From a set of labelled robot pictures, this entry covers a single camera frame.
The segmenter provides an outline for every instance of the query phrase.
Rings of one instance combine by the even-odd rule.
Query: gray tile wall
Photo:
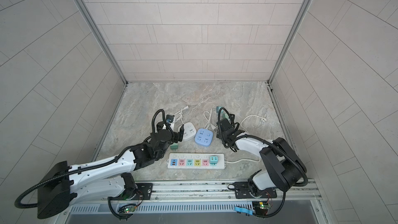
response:
[[[72,0],[0,0],[3,222],[43,223],[14,200],[54,164],[91,159],[122,89]]]
[[[303,0],[84,1],[128,81],[258,81]]]
[[[397,8],[313,0],[272,84],[333,223],[398,221]]]

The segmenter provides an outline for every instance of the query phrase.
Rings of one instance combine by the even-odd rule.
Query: gray stone surface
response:
[[[271,98],[264,82],[173,82],[173,83],[130,83],[113,120],[111,128],[99,152],[98,159],[118,154],[124,147],[141,143],[151,132],[153,114],[160,108],[166,114],[174,114],[182,107],[184,122],[192,122],[196,129],[206,124],[204,111],[212,109],[211,123],[216,125],[216,106],[225,107],[241,122],[247,115],[267,117],[263,123],[259,118],[249,117],[243,126],[250,134],[264,139],[284,137]],[[156,122],[161,121],[161,114]],[[174,131],[181,125],[179,121]],[[223,147],[216,132],[209,147],[202,147],[195,141],[183,141],[176,152],[223,153],[227,161],[241,158],[257,160],[258,157],[239,150],[232,152]],[[134,179],[144,180],[191,180],[191,179],[242,179],[250,177],[259,169],[265,169],[262,162],[242,161],[227,163],[225,169],[168,169],[167,159],[170,149],[163,159],[143,169],[133,172]]]

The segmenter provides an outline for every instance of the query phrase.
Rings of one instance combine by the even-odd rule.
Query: pink outlet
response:
[[[178,160],[178,165],[179,166],[185,166],[185,159],[179,159]]]

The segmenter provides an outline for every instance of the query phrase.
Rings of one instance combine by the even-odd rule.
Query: white power strip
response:
[[[216,157],[217,163],[211,163]],[[224,154],[222,153],[170,153],[167,160],[169,169],[224,169]]]
[[[191,138],[195,137],[196,129],[191,122],[186,122],[184,124],[184,135],[182,136],[182,141],[190,140]]]

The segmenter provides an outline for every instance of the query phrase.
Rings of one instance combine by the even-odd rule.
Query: square blue power strip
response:
[[[213,132],[204,128],[200,128],[195,135],[195,142],[204,147],[208,147],[213,139]]]

